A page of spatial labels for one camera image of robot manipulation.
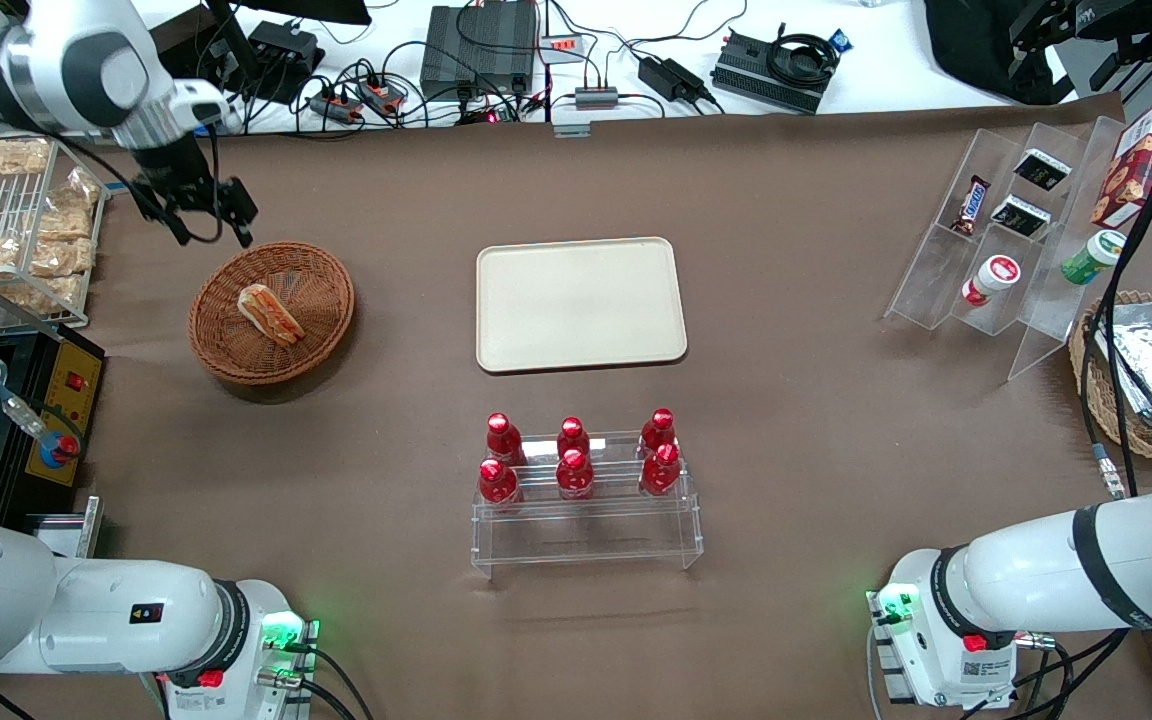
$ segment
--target red bottle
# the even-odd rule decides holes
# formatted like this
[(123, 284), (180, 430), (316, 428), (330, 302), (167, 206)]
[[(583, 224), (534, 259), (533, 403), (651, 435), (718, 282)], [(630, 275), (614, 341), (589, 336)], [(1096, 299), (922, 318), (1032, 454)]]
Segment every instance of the red bottle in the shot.
[(522, 454), (522, 433), (505, 414), (492, 414), (488, 418), (488, 452), (507, 465), (526, 464), (526, 455)]
[(479, 465), (479, 492), (483, 500), (492, 505), (522, 502), (522, 486), (513, 468), (495, 457), (488, 457)]
[(563, 500), (588, 500), (594, 497), (594, 467), (579, 447), (568, 447), (554, 471), (558, 495)]
[(571, 447), (579, 448), (589, 455), (589, 433), (585, 432), (585, 425), (581, 424), (579, 418), (567, 418), (563, 420), (563, 429), (558, 431), (558, 456), (562, 457)]
[(652, 456), (643, 461), (643, 478), (639, 478), (639, 488), (652, 495), (664, 495), (677, 482), (682, 475), (682, 462), (679, 457), (679, 447), (673, 442), (662, 445), (653, 452)]
[(639, 437), (639, 457), (646, 457), (652, 450), (662, 445), (673, 445), (673, 414), (660, 407), (652, 419), (643, 425), (643, 434)]

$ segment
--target metal rack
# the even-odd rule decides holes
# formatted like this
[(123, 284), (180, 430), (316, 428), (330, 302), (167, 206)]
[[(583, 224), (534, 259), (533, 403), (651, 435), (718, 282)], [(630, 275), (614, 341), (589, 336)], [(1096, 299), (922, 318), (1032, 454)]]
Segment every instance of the metal rack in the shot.
[(522, 439), (526, 465), (515, 471), (524, 500), (500, 507), (473, 495), (470, 558), (486, 577), (499, 564), (599, 560), (675, 559), (687, 569), (705, 551), (700, 499), (685, 460), (666, 495), (645, 495), (639, 433), (590, 434), (594, 497), (562, 500), (554, 479), (558, 442)]
[[(35, 250), (38, 243), (38, 223), (41, 219), (41, 210), (51, 190), (59, 187), (55, 177), (65, 177), (69, 168), (82, 168), (94, 179), (94, 173), (82, 160), (78, 159), (68, 147), (58, 142), (50, 142), (47, 151), (46, 168), (41, 173), (14, 174), (14, 176), (0, 177), (0, 237), (5, 234), (20, 232), (22, 236), (22, 250), (20, 250), (17, 263), (13, 265), (0, 265), (0, 291), (6, 288), (17, 286), (28, 287), (29, 290), (38, 291), (60, 306), (54, 313), (40, 314), (40, 318), (51, 324), (70, 325), (74, 328), (84, 327), (88, 324), (88, 287), (91, 285), (92, 270), (84, 270), (79, 274), (77, 295), (73, 302), (63, 300), (51, 290), (40, 278), (29, 273), (29, 266), (33, 260)], [(105, 213), (105, 202), (109, 199), (109, 189), (100, 185), (99, 197), (97, 197), (92, 217), (91, 242), (92, 251), (99, 247), (100, 225)], [(26, 225), (26, 218), (31, 217), (32, 222), (28, 223), (28, 232), (22, 232)], [(18, 328), (22, 323), (13, 313), (8, 313), (0, 306), (0, 333)]]

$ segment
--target yellow panel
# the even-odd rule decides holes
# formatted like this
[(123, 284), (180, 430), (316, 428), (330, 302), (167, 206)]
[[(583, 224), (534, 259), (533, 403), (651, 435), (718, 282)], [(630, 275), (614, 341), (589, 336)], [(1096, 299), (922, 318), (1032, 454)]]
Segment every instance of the yellow panel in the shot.
[[(88, 354), (82, 347), (73, 342), (65, 342), (56, 353), (56, 364), (51, 369), (51, 379), (47, 381), (47, 395), (44, 401), (47, 406), (59, 407), (74, 425), (78, 425), (83, 437), (88, 435), (88, 424), (91, 423), (92, 404), (96, 401), (96, 384), (100, 381), (100, 369), (103, 362), (96, 356)], [(69, 373), (75, 373), (83, 379), (82, 389), (74, 389), (67, 386)], [(69, 429), (52, 414), (41, 414), (41, 420), (50, 430), (59, 430), (67, 433)], [(38, 442), (29, 445), (29, 462), (26, 472), (35, 477), (51, 480), (61, 486), (73, 487), (74, 473), (78, 471), (77, 462), (70, 462), (60, 469), (51, 469), (41, 463), (38, 457)]]

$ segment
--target white table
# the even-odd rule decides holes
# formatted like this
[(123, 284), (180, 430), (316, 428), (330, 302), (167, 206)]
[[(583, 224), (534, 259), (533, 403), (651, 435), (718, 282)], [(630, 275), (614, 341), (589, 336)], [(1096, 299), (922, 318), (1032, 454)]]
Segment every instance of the white table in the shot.
[[(540, 14), (544, 17), (544, 1), (540, 1)], [(187, 10), (194, 0), (132, 0), (149, 26), (156, 26), (167, 18)], [(394, 3), (394, 0), (376, 0), (369, 5)], [(319, 46), (326, 51), (326, 58), (317, 70), (325, 76), (335, 77), (340, 69), (348, 67), (358, 58), (366, 58), (380, 68), (380, 61), (394, 46), (408, 40), (425, 40), (429, 25), (429, 10), (434, 5), (447, 5), (447, 0), (397, 0), (388, 8), (372, 10), (371, 28), (341, 26), (329, 24), (329, 30), (340, 40), (334, 41), (317, 20), (306, 20), (303, 31), (312, 32), (319, 38)], [(740, 13), (742, 0), (708, 0), (696, 13), (687, 35), (699, 36), (718, 28), (725, 18)], [(692, 0), (566, 0), (562, 6), (575, 22), (583, 26), (605, 29), (616, 28), (626, 38), (655, 37), (676, 33), (694, 6)], [(238, 8), (238, 23), (244, 31), (250, 32), (262, 20), (282, 23), (285, 15)], [(968, 108), (968, 106), (1009, 105), (1014, 104), (1005, 97), (988, 94), (965, 85), (965, 83), (948, 76), (937, 61), (932, 59), (932, 46), (929, 39), (925, 8), (920, 0), (886, 0), (878, 8), (864, 8), (856, 0), (749, 0), (749, 9), (744, 17), (732, 22), (732, 28), (742, 35), (758, 37), (760, 40), (772, 40), (776, 36), (776, 26), (786, 23), (786, 32), (810, 32), (820, 37), (832, 36), (835, 29), (842, 28), (851, 38), (854, 50), (842, 56), (835, 78), (831, 82), (819, 113), (873, 113), (873, 111), (895, 109), (941, 109)], [(558, 13), (550, 10), (550, 31), (566, 32)], [(698, 74), (707, 83), (710, 70), (714, 67), (722, 38), (727, 36), (726, 26), (708, 40), (703, 41), (659, 41), (646, 46), (646, 50), (662, 58), (673, 58)], [(617, 43), (609, 37), (602, 37), (594, 47), (594, 60), (602, 68), (605, 51), (613, 50)], [(419, 83), (420, 59), (424, 46), (410, 46), (400, 50), (389, 61), (389, 73)], [(1048, 63), (1058, 78), (1064, 76), (1064, 66), (1060, 63), (1054, 50), (1047, 50)], [(535, 91), (544, 88), (544, 65), (536, 63)], [(582, 85), (582, 65), (553, 65), (553, 96), (568, 94), (574, 88)], [(620, 92), (637, 92), (653, 94), (637, 79), (637, 61), (627, 51), (613, 55), (608, 76), (612, 85)], [(317, 83), (311, 83), (306, 94), (316, 91)], [(776, 106), (745, 99), (730, 94), (719, 88), (713, 88), (714, 96), (722, 103), (727, 113), (758, 115), (781, 113)], [(415, 103), (408, 101), (408, 108)], [(435, 115), (448, 115), (456, 109), (454, 103), (430, 105)], [(702, 104), (705, 113), (717, 113), (707, 104)], [(666, 113), (674, 118), (689, 118), (696, 111), (684, 103), (666, 103)], [(626, 100), (620, 108), (607, 111), (576, 111), (571, 100), (559, 104), (553, 111), (553, 122), (586, 123), (590, 120), (659, 118), (659, 109), (651, 101)], [(420, 127), (418, 118), (410, 120), (410, 127)], [(530, 122), (541, 122), (544, 111), (532, 113), (526, 118)], [(450, 118), (435, 124), (450, 124)], [(321, 128), (321, 118), (305, 111), (301, 119), (302, 128)], [(346, 126), (328, 123), (328, 128), (339, 129)], [(294, 118), (287, 106), (270, 106), (251, 126), (251, 132), (287, 132), (294, 128)]]

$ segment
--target green light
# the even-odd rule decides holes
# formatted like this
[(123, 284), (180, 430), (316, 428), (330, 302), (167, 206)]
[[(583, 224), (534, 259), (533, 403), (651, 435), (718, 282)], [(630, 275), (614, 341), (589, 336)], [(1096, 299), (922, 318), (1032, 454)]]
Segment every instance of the green light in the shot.
[(918, 588), (908, 583), (893, 583), (878, 591), (878, 601), (888, 614), (908, 620), (918, 601)]
[(278, 650), (287, 647), (287, 643), (300, 641), (303, 630), (305, 621), (301, 620), (296, 612), (271, 612), (262, 620), (262, 641), (266, 646)]

